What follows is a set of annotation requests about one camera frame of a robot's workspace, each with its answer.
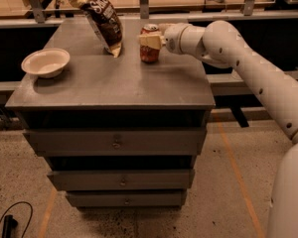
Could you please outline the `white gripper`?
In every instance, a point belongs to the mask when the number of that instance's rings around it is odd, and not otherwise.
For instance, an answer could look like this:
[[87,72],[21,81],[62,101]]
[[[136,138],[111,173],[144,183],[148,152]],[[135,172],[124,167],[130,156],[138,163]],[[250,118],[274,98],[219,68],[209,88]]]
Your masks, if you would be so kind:
[[139,44],[155,50],[161,50],[165,45],[170,53],[177,55],[187,55],[189,53],[182,42],[182,36],[189,24],[160,23],[158,27],[162,33],[165,32],[164,36],[160,31],[140,34],[138,36]]

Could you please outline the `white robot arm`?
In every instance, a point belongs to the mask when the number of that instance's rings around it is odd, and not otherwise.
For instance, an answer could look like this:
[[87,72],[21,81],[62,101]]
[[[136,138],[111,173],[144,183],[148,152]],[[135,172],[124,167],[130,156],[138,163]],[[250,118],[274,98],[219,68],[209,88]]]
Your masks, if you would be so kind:
[[205,27],[165,24],[161,31],[139,35],[138,42],[218,68],[231,67],[241,77],[293,143],[274,181],[266,238],[298,238],[298,81],[255,52],[227,21]]

